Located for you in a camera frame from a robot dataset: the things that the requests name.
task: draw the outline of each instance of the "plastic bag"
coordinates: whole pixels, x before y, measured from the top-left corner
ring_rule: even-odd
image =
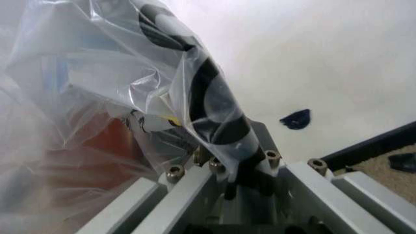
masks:
[[[9,74],[51,116],[97,105],[83,90],[179,122],[230,181],[240,162],[251,170],[265,157],[221,70],[161,2],[33,0],[17,38]]]
[[[74,233],[131,183],[156,173],[130,131],[110,122],[108,104],[81,110],[90,115],[62,127],[68,116],[51,118],[4,73],[25,3],[0,2],[0,233]]]

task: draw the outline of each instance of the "metal plate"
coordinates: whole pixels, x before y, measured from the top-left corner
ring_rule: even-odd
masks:
[[[416,234],[416,207],[364,173],[347,173],[332,183],[396,233]]]

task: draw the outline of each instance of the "black object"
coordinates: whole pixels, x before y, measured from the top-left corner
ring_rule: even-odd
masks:
[[[357,170],[355,170],[352,166],[345,166],[345,172],[356,172]]]
[[[247,225],[205,224],[188,225],[184,234],[322,234],[316,226],[308,224]]]
[[[389,157],[390,167],[399,171],[416,173],[416,154],[400,154]]]
[[[322,158],[336,171],[416,142],[416,121]]]
[[[282,118],[280,123],[286,125],[289,129],[292,130],[303,129],[308,126],[311,121],[310,112],[311,111],[309,109],[297,111]]]

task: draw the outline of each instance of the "clear plastic sheet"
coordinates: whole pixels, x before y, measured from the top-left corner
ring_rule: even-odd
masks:
[[[241,161],[264,158],[221,70],[158,1],[29,1],[8,73],[52,119],[85,111],[76,126],[103,100],[177,122],[219,158],[231,181]],[[54,122],[70,136],[73,127]]]
[[[73,232],[198,144],[228,168],[230,183],[255,181],[256,165],[270,169],[258,164],[263,151],[221,70],[161,2],[29,0],[15,32],[2,79],[13,104],[2,116],[0,232]],[[114,117],[132,133],[109,131]]]

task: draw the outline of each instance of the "brass screw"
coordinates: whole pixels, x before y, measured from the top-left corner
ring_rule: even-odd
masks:
[[[266,150],[265,154],[266,154],[267,160],[270,163],[271,168],[276,168],[279,166],[280,159],[282,158],[279,152],[274,151],[274,150]]]
[[[328,169],[326,162],[319,158],[311,158],[308,160],[308,165],[322,176],[325,176],[326,170]]]
[[[166,180],[170,183],[177,183],[185,175],[185,169],[182,165],[171,165],[166,172]]]

